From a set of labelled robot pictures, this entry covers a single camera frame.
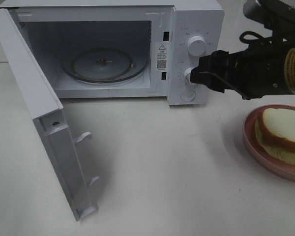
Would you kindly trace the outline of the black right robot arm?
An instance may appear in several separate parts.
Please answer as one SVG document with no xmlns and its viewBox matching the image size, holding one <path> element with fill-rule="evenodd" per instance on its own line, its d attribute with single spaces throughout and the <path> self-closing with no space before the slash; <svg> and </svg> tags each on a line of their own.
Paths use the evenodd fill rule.
<svg viewBox="0 0 295 236">
<path fill-rule="evenodd" d="M 201 57 L 190 82 L 221 93 L 233 90 L 245 100 L 295 95 L 295 8 L 280 0 L 248 0 L 243 14 L 272 35 L 243 32 L 239 40 L 248 44 L 246 50 L 232 54 L 218 50 Z"/>
</svg>

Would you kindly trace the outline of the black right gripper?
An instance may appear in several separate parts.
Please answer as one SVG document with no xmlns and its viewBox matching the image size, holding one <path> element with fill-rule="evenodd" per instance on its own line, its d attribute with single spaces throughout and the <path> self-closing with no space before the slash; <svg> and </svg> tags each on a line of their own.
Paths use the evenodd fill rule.
<svg viewBox="0 0 295 236">
<path fill-rule="evenodd" d="M 247 76 L 245 66 L 247 63 L 248 50 L 235 53 L 228 51 L 214 51 L 211 55 L 199 59 L 198 68 L 191 70 L 190 82 L 204 85 L 208 89 L 220 93 L 233 90 L 241 95 L 242 99 L 256 98 L 247 88 Z M 216 73 L 223 72 L 223 79 Z"/>
</svg>

